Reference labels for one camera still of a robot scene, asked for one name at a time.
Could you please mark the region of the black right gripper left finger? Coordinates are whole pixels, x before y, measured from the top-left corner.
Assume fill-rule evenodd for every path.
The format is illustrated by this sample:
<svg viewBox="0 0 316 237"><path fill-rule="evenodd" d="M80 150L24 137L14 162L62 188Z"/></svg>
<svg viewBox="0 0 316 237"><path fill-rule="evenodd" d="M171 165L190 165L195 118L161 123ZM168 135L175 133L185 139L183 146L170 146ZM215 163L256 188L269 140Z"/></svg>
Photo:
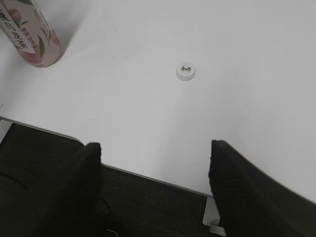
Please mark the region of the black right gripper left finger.
<svg viewBox="0 0 316 237"><path fill-rule="evenodd" d="M2 237L94 237L101 193L101 145L89 143L31 188L2 178Z"/></svg>

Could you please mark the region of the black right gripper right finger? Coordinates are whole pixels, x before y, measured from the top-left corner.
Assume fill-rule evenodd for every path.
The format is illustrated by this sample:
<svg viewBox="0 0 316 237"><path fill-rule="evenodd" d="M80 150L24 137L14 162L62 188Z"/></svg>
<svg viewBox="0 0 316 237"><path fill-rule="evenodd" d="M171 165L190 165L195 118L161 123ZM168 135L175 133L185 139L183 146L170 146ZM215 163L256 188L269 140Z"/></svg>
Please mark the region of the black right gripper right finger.
<svg viewBox="0 0 316 237"><path fill-rule="evenodd" d="M265 174L226 141L211 142L208 176L226 236L316 235L316 204Z"/></svg>

